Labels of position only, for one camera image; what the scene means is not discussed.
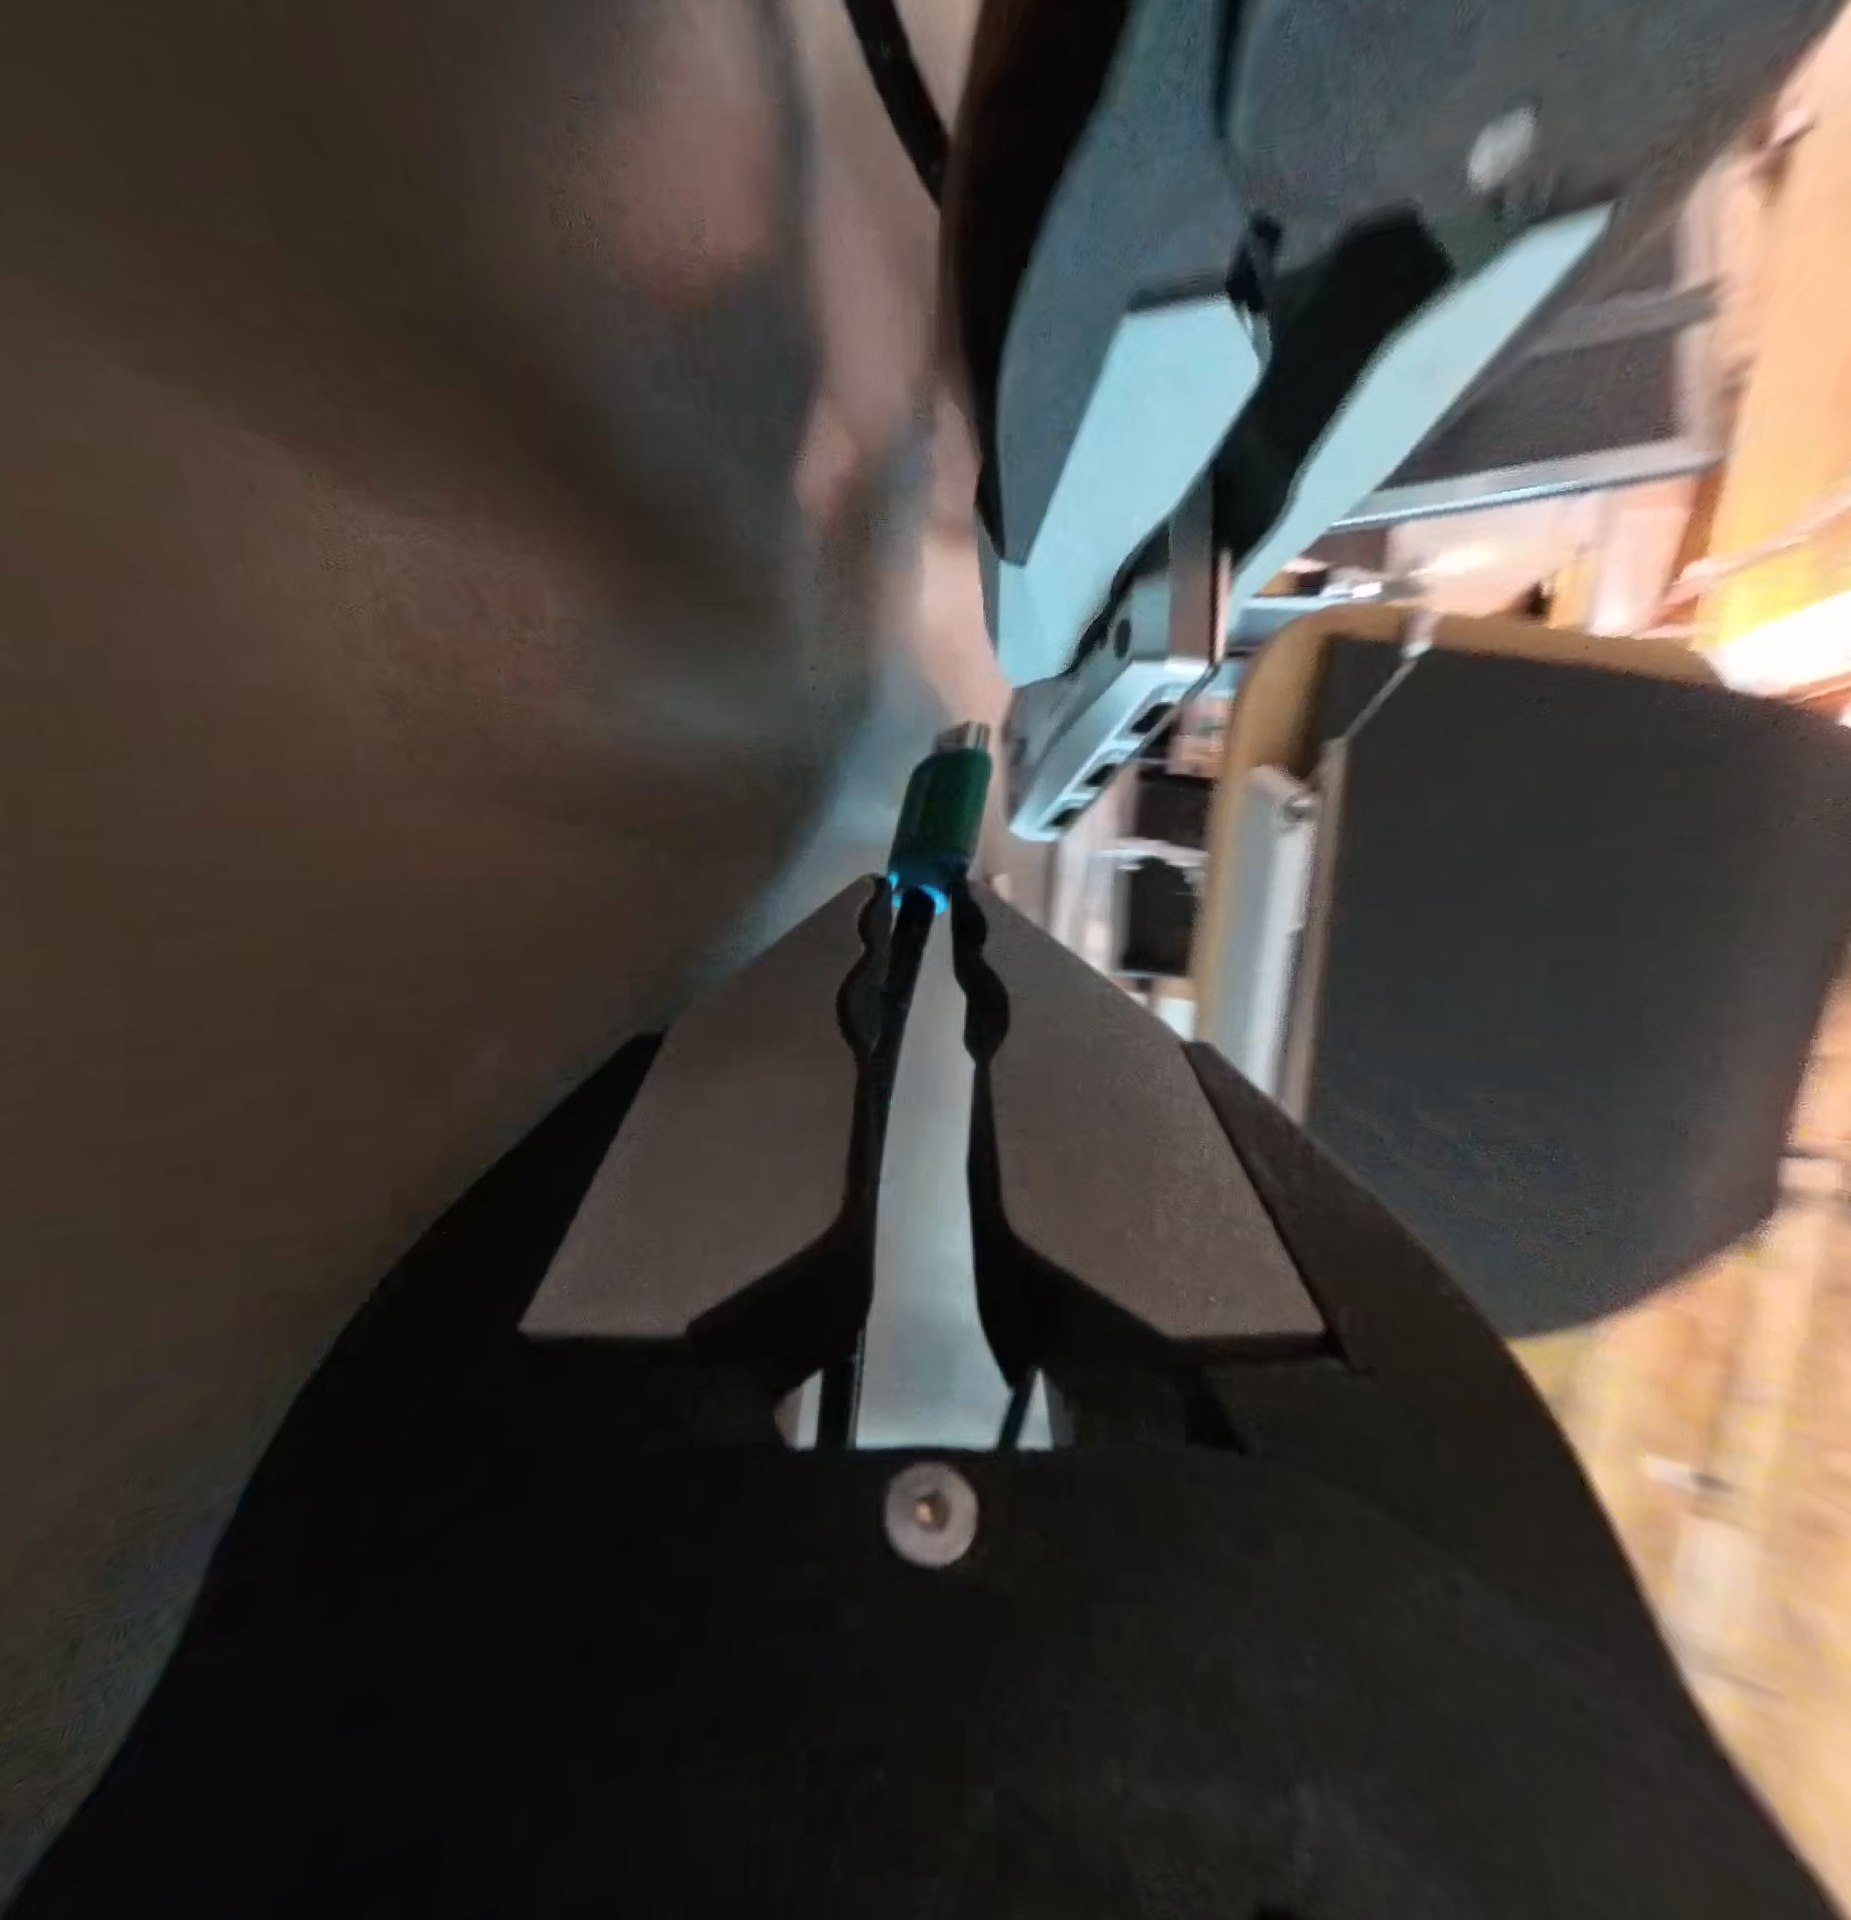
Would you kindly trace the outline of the black covered computer monitor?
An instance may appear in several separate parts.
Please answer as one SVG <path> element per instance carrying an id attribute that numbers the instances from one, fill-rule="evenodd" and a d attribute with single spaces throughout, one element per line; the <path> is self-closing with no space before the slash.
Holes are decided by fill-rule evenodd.
<path id="1" fill-rule="evenodd" d="M 1851 731 L 1668 641 L 1320 611 L 1232 708 L 1201 1074 L 1280 1246 L 1586 1328 L 1772 1212 L 1851 950 Z"/>

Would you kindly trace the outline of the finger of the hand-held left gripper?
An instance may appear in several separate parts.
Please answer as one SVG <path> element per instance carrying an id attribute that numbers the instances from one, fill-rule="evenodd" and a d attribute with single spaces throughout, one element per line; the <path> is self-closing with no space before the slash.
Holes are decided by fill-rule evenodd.
<path id="1" fill-rule="evenodd" d="M 1601 246 L 1616 204 L 1464 217 L 1457 261 L 1406 204 L 1277 271 L 1273 355 L 1219 451 L 1219 547 L 1242 604 L 1436 432 Z"/>
<path id="2" fill-rule="evenodd" d="M 1219 456 L 1267 363 L 1267 328 L 1232 292 L 1177 292 L 1119 319 L 1048 492 L 996 558 L 990 628 L 1009 685 L 1070 667 L 1124 568 Z"/>

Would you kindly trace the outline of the black HDMI switch box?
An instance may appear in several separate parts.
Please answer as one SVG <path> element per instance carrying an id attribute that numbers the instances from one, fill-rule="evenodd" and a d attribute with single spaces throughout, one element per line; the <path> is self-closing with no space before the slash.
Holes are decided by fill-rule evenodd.
<path id="1" fill-rule="evenodd" d="M 1007 716 L 1007 822 L 1056 842 L 1116 772 L 1201 695 L 1226 656 L 1222 614 L 1174 611 L 1143 582 L 1084 637 L 1076 663 L 1013 695 Z"/>

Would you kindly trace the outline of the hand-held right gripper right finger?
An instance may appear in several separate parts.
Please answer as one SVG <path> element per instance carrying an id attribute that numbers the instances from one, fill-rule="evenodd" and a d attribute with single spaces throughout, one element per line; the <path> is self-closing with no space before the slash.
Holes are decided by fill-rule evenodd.
<path id="1" fill-rule="evenodd" d="M 1322 1352 L 1322 1308 L 1177 1034 L 982 884 L 955 898 L 955 976 L 973 1063 L 973 1291 L 993 1359 Z"/>

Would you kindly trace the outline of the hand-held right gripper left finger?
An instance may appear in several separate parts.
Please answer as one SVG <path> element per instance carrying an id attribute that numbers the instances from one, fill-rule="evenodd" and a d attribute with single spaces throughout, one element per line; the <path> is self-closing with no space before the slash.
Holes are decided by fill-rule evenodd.
<path id="1" fill-rule="evenodd" d="M 877 878 L 846 884 L 670 1024 L 528 1336 L 684 1340 L 838 1224 L 860 1093 L 844 990 L 877 906 Z"/>

